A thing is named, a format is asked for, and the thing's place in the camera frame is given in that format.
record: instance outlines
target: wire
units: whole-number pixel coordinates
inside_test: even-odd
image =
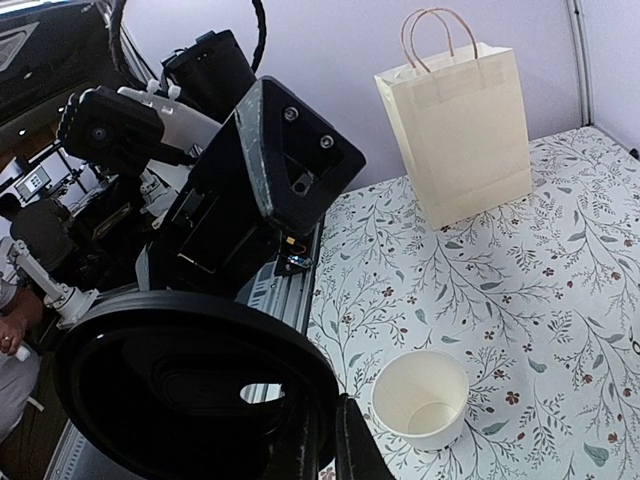
[[[293,253],[294,255],[300,256],[307,253],[308,248],[306,245],[302,245],[296,242],[296,244],[292,245],[291,248],[289,248],[289,250],[291,250],[291,253]]]
[[[109,19],[109,50],[111,51],[111,58],[116,71],[123,75],[125,80],[133,88],[145,90],[146,84],[133,73],[131,65],[127,62],[124,50],[122,49],[122,17],[127,0],[104,1],[111,7],[111,17]],[[251,69],[256,72],[260,63],[262,63],[262,57],[264,56],[267,44],[267,15],[262,0],[251,0],[251,2],[256,11],[256,18],[258,19],[258,44],[253,52],[253,62],[251,63]],[[134,54],[147,70],[154,75],[153,70],[135,48]]]
[[[165,92],[169,91],[169,80],[167,80],[167,73],[162,69],[162,75],[160,76],[160,88]]]
[[[264,5],[262,0],[251,0],[253,7],[256,9],[256,17],[258,17],[258,45],[253,52],[253,63],[251,69],[254,72],[258,71],[262,57],[264,56],[264,49],[267,45],[267,14],[264,11]]]
[[[127,0],[113,0],[111,18],[109,19],[109,50],[116,71],[124,76],[133,88],[145,90],[146,84],[134,75],[122,50],[122,16],[126,3]]]

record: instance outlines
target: floral tablecloth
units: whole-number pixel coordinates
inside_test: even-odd
[[[327,215],[308,335],[398,479],[640,479],[640,162],[594,128],[531,152],[532,195],[441,231],[404,177]],[[370,404],[384,364],[424,348],[471,383],[463,436],[437,455]]]

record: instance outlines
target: white paper bag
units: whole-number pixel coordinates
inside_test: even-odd
[[[472,45],[454,51],[447,28],[450,52],[421,60],[415,27],[437,12],[458,19]],[[418,65],[403,34],[409,64],[375,79],[420,206],[440,228],[531,193],[527,123],[512,49],[476,43],[449,9],[407,21],[415,14]]]

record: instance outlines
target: paper bag handle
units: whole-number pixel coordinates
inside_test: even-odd
[[[402,43],[402,50],[404,51],[404,56],[407,57],[407,60],[408,60],[409,64],[413,68],[416,68],[416,63],[411,58],[411,55],[409,55],[409,51],[407,50],[407,44],[404,41],[404,37],[405,37],[405,32],[406,32],[407,24],[409,23],[409,20],[411,20],[413,17],[415,17],[418,13],[424,13],[424,12],[431,13],[432,15],[435,15],[437,17],[437,19],[440,20],[440,23],[442,23],[444,25],[444,28],[447,31],[447,40],[449,42],[449,53],[451,53],[452,57],[455,55],[454,51],[453,51],[453,40],[451,39],[451,30],[449,30],[449,25],[447,25],[447,22],[445,22],[444,19],[440,15],[438,15],[436,12],[430,12],[425,8],[421,8],[420,10],[416,10],[415,12],[413,12],[411,15],[409,15],[405,19],[404,23],[402,24],[402,30],[400,31],[400,42]]]
[[[427,15],[429,13],[434,13],[434,12],[446,12],[449,15],[453,16],[456,20],[458,20],[458,22],[460,22],[460,24],[464,27],[464,29],[469,34],[469,38],[471,38],[471,43],[473,44],[473,54],[474,54],[475,59],[478,60],[478,58],[479,58],[478,44],[476,42],[475,37],[473,36],[473,32],[469,28],[469,25],[467,25],[467,22],[465,22],[460,15],[458,15],[456,12],[454,12],[453,10],[451,10],[449,8],[431,8],[429,10],[423,11],[422,13],[420,13],[420,15],[418,15],[418,18],[416,18],[415,22],[413,22],[413,25],[411,27],[411,33],[410,33],[411,52],[416,57],[416,60],[418,61],[418,63],[420,65],[422,65],[422,68],[424,68],[427,71],[427,73],[431,73],[431,70],[429,70],[429,67],[427,67],[424,64],[424,62],[420,59],[420,56],[416,52],[416,47],[415,47],[416,25],[418,25],[418,22],[420,21],[420,19],[422,19],[422,17],[424,17],[425,15]]]

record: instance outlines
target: hand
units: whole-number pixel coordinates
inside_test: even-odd
[[[26,322],[18,315],[0,318],[0,353],[15,355],[26,332]]]

